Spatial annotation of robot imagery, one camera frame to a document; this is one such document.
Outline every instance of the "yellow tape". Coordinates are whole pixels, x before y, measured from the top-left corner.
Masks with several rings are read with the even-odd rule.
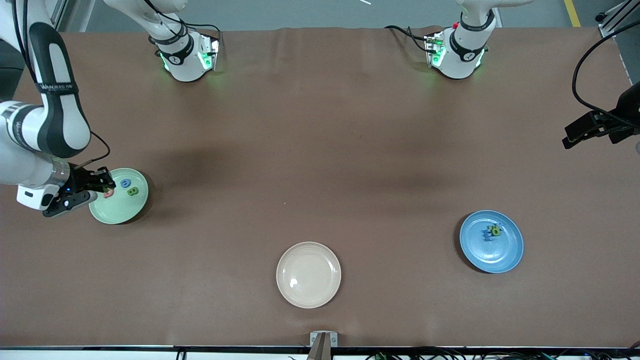
[[[574,28],[580,27],[580,19],[578,19],[578,13],[575,12],[575,6],[573,5],[572,0],[564,0],[564,6],[566,7],[566,12],[569,14],[569,19],[571,20],[571,25]]]

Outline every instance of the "blue plate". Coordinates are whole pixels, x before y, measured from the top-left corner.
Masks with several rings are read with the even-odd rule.
[[[492,210],[476,211],[462,223],[460,247],[475,267],[492,274],[513,269],[524,253],[518,226]]]

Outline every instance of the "gray floor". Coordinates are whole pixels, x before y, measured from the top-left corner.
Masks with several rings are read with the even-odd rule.
[[[598,12],[620,0],[574,0],[582,26],[596,26]],[[454,0],[190,0],[181,17],[194,23],[211,23],[222,30],[268,30],[278,28],[342,27],[382,28],[386,25],[449,26],[459,20]],[[133,20],[96,0],[75,0],[62,29],[66,31],[142,31]],[[536,0],[518,8],[500,9],[505,27],[571,26],[563,0]],[[640,19],[640,11],[632,20]],[[630,77],[640,81],[640,26],[621,34],[616,41]],[[22,67],[19,54],[0,42],[0,66]],[[0,99],[13,95],[19,71],[0,69]]]

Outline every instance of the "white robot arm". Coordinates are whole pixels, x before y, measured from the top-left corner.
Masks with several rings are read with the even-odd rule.
[[[175,13],[187,0],[104,0],[142,26],[158,46],[164,67],[178,81],[195,81],[215,67],[217,38],[189,29]]]
[[[113,181],[106,168],[90,172],[60,159],[84,150],[91,133],[67,48],[51,26],[44,1],[1,1],[0,38],[19,51],[26,48],[43,103],[0,102],[6,126],[0,131],[0,183],[17,184],[17,200],[45,216],[90,202],[95,191],[107,191]]]
[[[534,0],[456,0],[462,7],[456,28],[434,34],[427,39],[429,64],[452,79],[471,75],[480,65],[484,46],[495,29],[493,8],[513,7]]]

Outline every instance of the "table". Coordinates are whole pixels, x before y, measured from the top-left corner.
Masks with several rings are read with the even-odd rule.
[[[221,72],[195,83],[164,72],[146,34],[63,36],[113,149],[98,166],[142,171],[150,206],[125,225],[52,220],[2,187],[0,345],[295,345],[318,329],[344,346],[637,340],[637,140],[561,143],[587,112],[570,80],[595,28],[496,29],[461,81],[382,29],[226,33]],[[628,87],[612,42],[583,66],[589,101],[612,108]],[[29,81],[15,98],[38,103]],[[462,260],[457,228],[480,209],[520,226],[513,271]],[[275,285],[301,241],[342,265],[319,309]]]

